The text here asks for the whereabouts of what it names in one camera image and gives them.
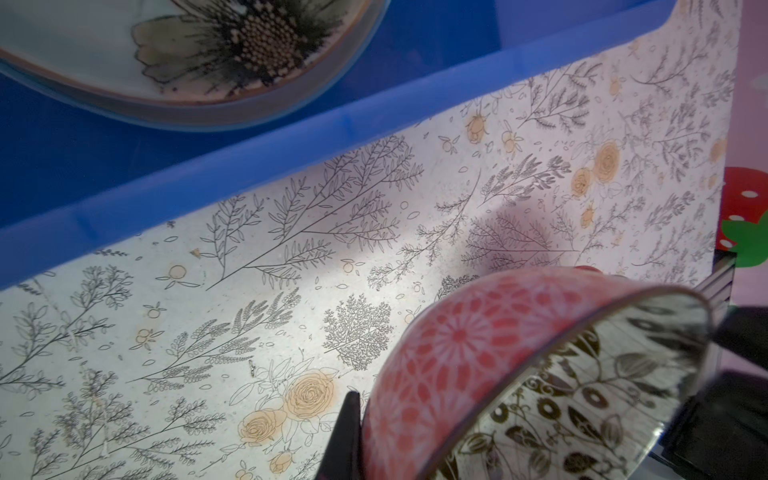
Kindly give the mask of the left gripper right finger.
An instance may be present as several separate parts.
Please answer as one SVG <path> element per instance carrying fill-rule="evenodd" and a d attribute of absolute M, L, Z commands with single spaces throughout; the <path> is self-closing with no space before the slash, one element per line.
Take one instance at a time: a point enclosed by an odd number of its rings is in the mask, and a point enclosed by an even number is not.
<path fill-rule="evenodd" d="M 767 309 L 734 308 L 712 340 L 766 368 Z M 722 371 L 686 401 L 661 447 L 661 457 L 684 479 L 765 479 L 767 379 Z"/>

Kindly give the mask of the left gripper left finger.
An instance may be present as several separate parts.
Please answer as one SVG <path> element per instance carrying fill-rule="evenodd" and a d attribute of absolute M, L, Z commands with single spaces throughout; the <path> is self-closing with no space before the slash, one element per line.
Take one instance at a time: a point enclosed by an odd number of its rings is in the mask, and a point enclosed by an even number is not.
<path fill-rule="evenodd" d="M 361 399 L 349 391 L 316 473 L 316 480 L 361 480 Z"/>

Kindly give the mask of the green flower plate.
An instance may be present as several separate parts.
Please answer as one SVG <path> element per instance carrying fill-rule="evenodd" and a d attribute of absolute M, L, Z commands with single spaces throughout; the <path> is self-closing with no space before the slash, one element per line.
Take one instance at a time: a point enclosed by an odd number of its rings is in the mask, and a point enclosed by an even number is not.
<path fill-rule="evenodd" d="M 385 1 L 5 1 L 1 71 L 132 124 L 240 129 L 326 92 L 387 10 Z"/>

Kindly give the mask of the blue plastic bin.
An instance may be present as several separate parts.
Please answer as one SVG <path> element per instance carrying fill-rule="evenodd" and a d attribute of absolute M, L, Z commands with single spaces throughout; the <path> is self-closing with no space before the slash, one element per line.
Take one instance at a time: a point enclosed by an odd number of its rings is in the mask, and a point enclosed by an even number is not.
<path fill-rule="evenodd" d="M 670 1 L 393 1 L 324 93 L 274 117 L 145 121 L 1 64 L 1 285 L 663 25 Z"/>

